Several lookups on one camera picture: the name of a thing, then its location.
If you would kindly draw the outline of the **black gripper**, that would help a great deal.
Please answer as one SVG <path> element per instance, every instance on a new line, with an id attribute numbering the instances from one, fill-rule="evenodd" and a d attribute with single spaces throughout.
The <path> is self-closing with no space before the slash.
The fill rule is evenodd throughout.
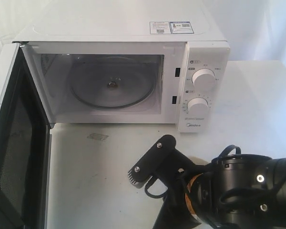
<path id="1" fill-rule="evenodd" d="M 167 190 L 157 196 L 163 198 L 163 205 L 154 229 L 194 229 L 203 223 L 215 227 L 208 215 L 212 205 L 208 200 L 203 201 L 201 177 L 202 173 L 193 175 L 184 171 L 170 179 L 160 178 Z"/>

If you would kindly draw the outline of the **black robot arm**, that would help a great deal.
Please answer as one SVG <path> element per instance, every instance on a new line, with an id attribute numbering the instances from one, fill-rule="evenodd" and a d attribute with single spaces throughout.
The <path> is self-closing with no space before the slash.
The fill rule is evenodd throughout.
<path id="1" fill-rule="evenodd" d="M 161 181 L 167 194 L 156 229 L 286 229 L 286 158 L 217 157 L 178 166 Z"/>

